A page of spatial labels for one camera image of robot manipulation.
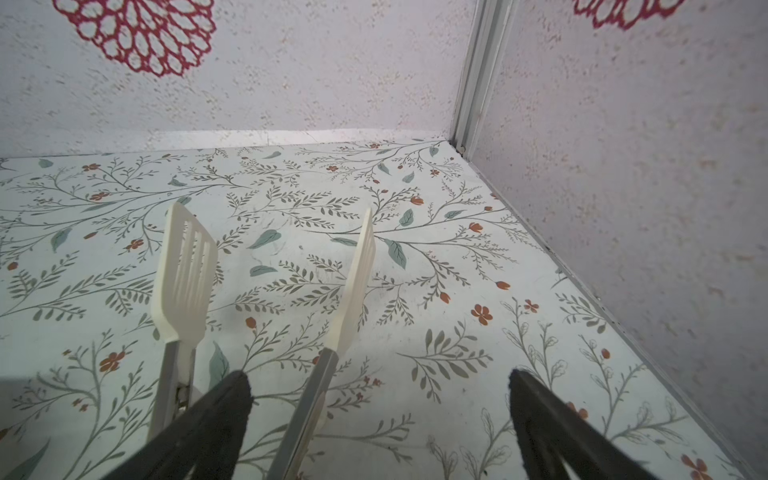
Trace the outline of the cream slotted tongs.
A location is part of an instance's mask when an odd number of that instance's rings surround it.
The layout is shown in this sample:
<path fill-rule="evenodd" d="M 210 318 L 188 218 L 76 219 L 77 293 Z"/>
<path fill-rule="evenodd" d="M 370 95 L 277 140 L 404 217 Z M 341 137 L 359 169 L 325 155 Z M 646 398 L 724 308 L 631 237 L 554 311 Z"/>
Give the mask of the cream slotted tongs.
<path fill-rule="evenodd" d="M 363 218 L 340 305 L 266 474 L 269 479 L 293 479 L 299 473 L 339 359 L 356 335 L 376 256 L 372 218 L 371 212 Z M 196 347 L 206 332 L 217 261 L 218 250 L 205 227 L 183 205 L 173 204 L 151 299 L 150 315 L 165 350 L 147 444 L 206 394 L 197 391 L 193 382 Z"/>

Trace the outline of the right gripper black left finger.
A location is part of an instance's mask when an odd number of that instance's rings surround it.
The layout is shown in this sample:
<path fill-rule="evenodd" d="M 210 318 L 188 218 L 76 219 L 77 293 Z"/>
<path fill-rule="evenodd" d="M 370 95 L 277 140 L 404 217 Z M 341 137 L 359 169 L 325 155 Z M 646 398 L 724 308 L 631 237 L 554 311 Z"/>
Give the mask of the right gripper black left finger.
<path fill-rule="evenodd" d="M 230 479 L 252 407 L 248 377 L 228 374 L 108 479 Z"/>

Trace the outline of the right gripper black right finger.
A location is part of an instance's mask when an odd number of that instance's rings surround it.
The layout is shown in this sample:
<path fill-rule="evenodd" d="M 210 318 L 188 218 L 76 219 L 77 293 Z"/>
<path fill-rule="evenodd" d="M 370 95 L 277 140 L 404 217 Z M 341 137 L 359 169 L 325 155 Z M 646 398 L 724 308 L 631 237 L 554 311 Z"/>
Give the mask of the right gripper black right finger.
<path fill-rule="evenodd" d="M 526 371 L 509 376 L 510 416 L 530 479 L 652 479 Z"/>

